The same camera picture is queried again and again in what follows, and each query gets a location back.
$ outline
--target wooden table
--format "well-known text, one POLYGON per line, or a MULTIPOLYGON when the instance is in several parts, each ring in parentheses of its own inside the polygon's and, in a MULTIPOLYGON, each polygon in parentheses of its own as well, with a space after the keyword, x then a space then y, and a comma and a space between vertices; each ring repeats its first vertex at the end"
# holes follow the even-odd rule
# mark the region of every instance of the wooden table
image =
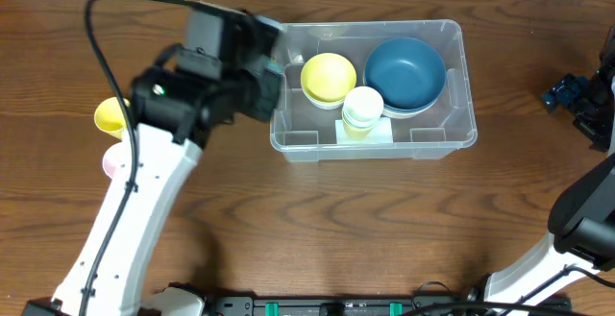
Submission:
MULTIPOLYGON (((0 0, 2 314, 53 293, 109 185, 101 157, 116 141, 92 114, 111 91, 85 1, 0 0)), ((455 20, 479 141, 442 160, 291 164, 268 125, 240 117, 215 131, 175 204, 144 293, 176 280, 263 296, 399 295, 427 280, 462 290, 537 242, 557 196, 604 158, 539 95, 596 69, 615 0, 205 1, 283 22, 455 20)), ((182 40, 183 9, 107 0, 96 12, 124 91, 182 40)), ((590 280, 565 292, 577 311, 615 312, 613 292, 590 280)))

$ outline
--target clear plastic bin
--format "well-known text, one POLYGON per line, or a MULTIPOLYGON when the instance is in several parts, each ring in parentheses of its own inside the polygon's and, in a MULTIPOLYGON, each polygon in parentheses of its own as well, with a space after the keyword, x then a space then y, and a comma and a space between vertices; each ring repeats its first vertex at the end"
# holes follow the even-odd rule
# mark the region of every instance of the clear plastic bin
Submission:
POLYGON ((271 145, 287 160, 344 158, 443 158, 478 138, 461 28, 452 20, 287 24, 275 57, 283 69, 281 101, 271 122, 271 145), (337 53, 355 66, 357 86, 369 53, 393 37, 416 37, 442 56, 446 88, 429 109, 391 119, 393 143, 337 144, 341 108, 319 109, 301 90, 301 69, 313 56, 337 53))

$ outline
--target black cable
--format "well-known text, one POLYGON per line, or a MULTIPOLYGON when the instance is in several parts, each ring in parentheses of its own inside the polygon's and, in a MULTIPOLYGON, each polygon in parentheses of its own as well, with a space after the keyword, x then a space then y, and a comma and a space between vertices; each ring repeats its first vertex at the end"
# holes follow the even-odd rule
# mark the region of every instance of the black cable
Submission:
MULTIPOLYGON (((89 43, 92 46, 92 50, 94 50, 94 54, 96 55, 96 58, 98 59, 98 62, 100 63, 100 66, 102 67, 103 72, 105 73, 105 76, 107 76, 107 80, 109 81, 111 90, 113 90, 113 93, 115 94, 115 97, 117 98, 117 101, 119 102, 119 107, 122 109, 122 114, 124 115, 124 120, 126 121, 126 131, 128 132, 128 136, 130 138, 130 143, 131 143, 132 166, 131 166, 130 177, 126 181, 126 191, 124 192, 124 196, 122 197, 122 200, 120 201, 119 206, 117 207, 117 211, 115 212, 115 215, 113 216, 113 219, 111 220, 111 224, 109 226, 109 229, 107 230, 107 234, 105 234, 105 238, 103 239, 103 242, 101 243, 101 246, 98 249, 98 253, 96 254, 96 257, 94 258, 94 261, 92 262, 92 267, 89 271, 89 275, 87 276, 86 286, 82 290, 83 296, 81 298, 81 305, 79 307, 79 316, 86 315, 87 302, 89 301, 89 297, 94 293, 94 291, 92 290, 92 285, 94 283, 94 280, 97 277, 96 272, 98 271, 98 266, 100 265, 100 262, 103 259, 105 250, 109 246, 109 242, 111 241, 113 232, 115 231, 115 228, 117 227, 117 223, 119 222, 120 217, 122 216, 122 212, 124 212, 124 208, 126 207, 126 204, 128 203, 128 199, 130 198, 131 192, 133 191, 133 188, 136 188, 135 180, 136 180, 136 170, 138 168, 138 150, 137 150, 137 144, 136 144, 134 119, 128 112, 128 108, 126 107, 126 104, 124 103, 124 100, 123 100, 122 91, 117 85, 117 81, 115 80, 115 77, 113 76, 111 69, 109 68, 109 65, 107 64, 107 60, 105 60, 105 56, 103 56, 103 52, 101 51, 100 47, 98 46, 98 43, 96 42, 96 38, 94 37, 94 30, 92 27, 91 15, 92 15, 92 7, 94 6, 94 3, 96 1, 98 0, 87 0, 87 3, 86 3, 85 19, 86 19, 87 38, 89 38, 89 43)), ((182 5, 182 6, 187 6, 187 7, 194 7, 196 5, 199 5, 199 3, 197 2, 187 1, 187 0, 148 0, 148 1, 182 5)))
POLYGON ((412 294, 412 297, 410 297, 410 303, 412 304, 412 307, 418 308, 417 304, 414 302, 414 298, 416 297, 416 294, 421 292, 426 287, 434 286, 434 285, 442 286, 446 289, 447 292, 451 293, 451 290, 449 289, 449 287, 447 287, 444 283, 440 281, 427 281, 423 283, 422 285, 420 285, 419 288, 417 288, 416 291, 414 291, 414 293, 412 294))
POLYGON ((432 304, 405 312, 400 316, 418 316, 434 310, 467 310, 467 309, 502 309, 531 312, 532 315, 540 316, 583 316, 582 314, 557 310, 552 308, 531 306, 523 304, 490 303, 490 302, 456 302, 446 304, 432 304))
POLYGON ((578 268, 575 266, 570 266, 570 267, 566 267, 566 270, 569 272, 579 272, 584 274, 587 278, 601 284, 602 286, 606 286, 608 288, 615 288, 615 282, 611 282, 609 280, 604 280, 603 278, 600 278, 599 276, 592 274, 582 268, 578 268))

